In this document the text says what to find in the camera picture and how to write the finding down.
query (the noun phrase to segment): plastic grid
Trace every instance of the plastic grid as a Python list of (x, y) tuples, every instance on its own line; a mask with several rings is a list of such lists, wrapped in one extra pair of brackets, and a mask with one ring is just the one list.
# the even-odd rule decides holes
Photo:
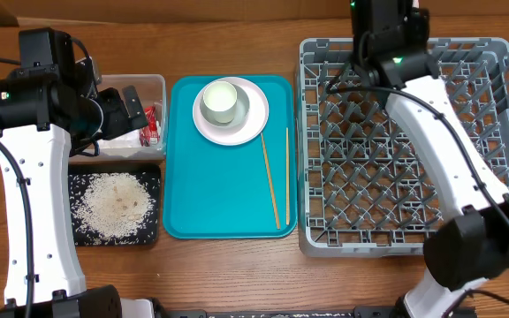
[[(471, 141), (509, 188), (509, 44), (430, 39), (429, 48)], [(352, 39), (300, 45), (300, 247), (328, 257), (421, 254), (443, 220), (414, 146), (374, 94), (324, 93), (351, 49)], [(348, 71), (340, 83), (360, 80)]]

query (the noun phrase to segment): red packet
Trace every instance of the red packet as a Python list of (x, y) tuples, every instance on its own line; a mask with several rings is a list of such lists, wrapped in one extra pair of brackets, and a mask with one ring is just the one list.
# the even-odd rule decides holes
[(156, 127), (156, 107), (150, 106), (145, 109), (145, 116), (147, 117), (148, 126), (139, 130), (141, 138), (141, 145), (149, 147), (158, 143), (158, 127)]

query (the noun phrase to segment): teal tray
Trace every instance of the teal tray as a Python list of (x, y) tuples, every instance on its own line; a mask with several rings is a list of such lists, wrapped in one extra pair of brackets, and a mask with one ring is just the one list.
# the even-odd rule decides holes
[[(269, 101), (262, 131), (280, 217), (276, 228), (269, 181), (258, 136), (240, 146), (217, 145), (195, 128), (195, 96), (225, 76), (194, 76), (174, 85), (168, 122), (164, 180), (164, 228), (178, 239), (282, 238), (298, 219), (293, 94), (282, 77), (241, 76), (254, 82)], [(285, 129), (290, 146), (290, 224), (285, 225)]]

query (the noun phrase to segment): cup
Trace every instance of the cup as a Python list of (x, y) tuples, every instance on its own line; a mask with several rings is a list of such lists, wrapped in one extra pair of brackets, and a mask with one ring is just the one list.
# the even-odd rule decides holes
[(209, 119), (219, 124), (231, 123), (237, 109), (237, 89), (227, 81), (216, 80), (203, 92), (201, 106)]

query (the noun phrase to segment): chopstick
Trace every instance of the chopstick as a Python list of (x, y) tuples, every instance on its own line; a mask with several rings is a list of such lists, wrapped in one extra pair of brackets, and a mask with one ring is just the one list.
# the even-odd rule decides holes
[(274, 218), (276, 219), (276, 228), (280, 230), (280, 217), (278, 217), (278, 208), (276, 207), (276, 198), (274, 197), (274, 186), (272, 186), (272, 176), (270, 175), (269, 157), (266, 154), (266, 145), (264, 144), (264, 135), (261, 132), (262, 152), (264, 153), (264, 163), (266, 164), (266, 174), (269, 177), (270, 195), (272, 195), (272, 206), (274, 207)]
[(286, 225), (290, 225), (290, 148), (288, 147), (288, 127), (286, 127)]

